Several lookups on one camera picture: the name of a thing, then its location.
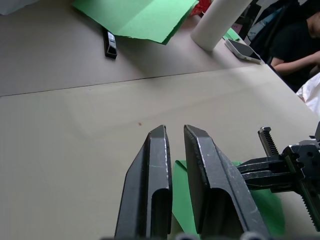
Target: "green paper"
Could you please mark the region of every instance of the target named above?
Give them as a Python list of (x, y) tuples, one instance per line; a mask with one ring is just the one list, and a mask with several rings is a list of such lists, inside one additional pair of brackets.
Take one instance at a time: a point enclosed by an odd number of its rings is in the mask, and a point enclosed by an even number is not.
[(72, 5), (116, 36), (165, 44), (196, 0), (76, 0)]
[(235, 32), (235, 30), (233, 30), (232, 28), (229, 28), (229, 30), (223, 36), (223, 39), (224, 40), (231, 39), (234, 41), (238, 41), (240, 40), (240, 36)]
[[(197, 234), (189, 193), (187, 163), (177, 160), (174, 163), (172, 213), (182, 230), (188, 234)], [(251, 191), (251, 195), (261, 213), (261, 216), (273, 236), (285, 234), (285, 217), (281, 200), (270, 190)]]

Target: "white smartphone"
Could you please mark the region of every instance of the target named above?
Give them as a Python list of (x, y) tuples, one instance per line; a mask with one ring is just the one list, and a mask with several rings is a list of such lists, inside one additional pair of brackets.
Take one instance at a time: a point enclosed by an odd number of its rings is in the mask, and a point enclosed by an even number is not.
[(239, 59), (248, 60), (257, 64), (262, 62), (260, 56), (256, 54), (256, 52), (248, 45), (233, 41), (231, 39), (225, 40), (224, 44)]

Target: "beige table surface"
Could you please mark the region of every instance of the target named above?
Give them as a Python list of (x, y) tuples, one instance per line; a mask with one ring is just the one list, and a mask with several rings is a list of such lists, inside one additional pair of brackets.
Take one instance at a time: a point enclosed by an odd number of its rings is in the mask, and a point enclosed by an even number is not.
[(0, 96), (250, 66), (221, 40), (206, 52), (190, 38), (188, 19), (164, 46), (117, 37), (118, 57), (105, 58), (95, 23), (72, 0), (40, 0), (0, 16)]
[[(0, 97), (0, 239), (112, 236), (126, 171), (147, 133), (165, 124), (172, 163), (183, 126), (206, 130), (232, 161), (281, 151), (314, 134), (317, 117), (267, 65)], [(282, 193), (287, 234), (315, 229), (295, 193)]]

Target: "white cylinder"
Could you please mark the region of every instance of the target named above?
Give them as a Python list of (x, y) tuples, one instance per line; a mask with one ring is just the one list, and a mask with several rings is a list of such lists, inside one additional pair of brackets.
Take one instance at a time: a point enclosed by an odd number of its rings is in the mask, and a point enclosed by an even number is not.
[(191, 33), (201, 48), (212, 51), (252, 0), (213, 0)]

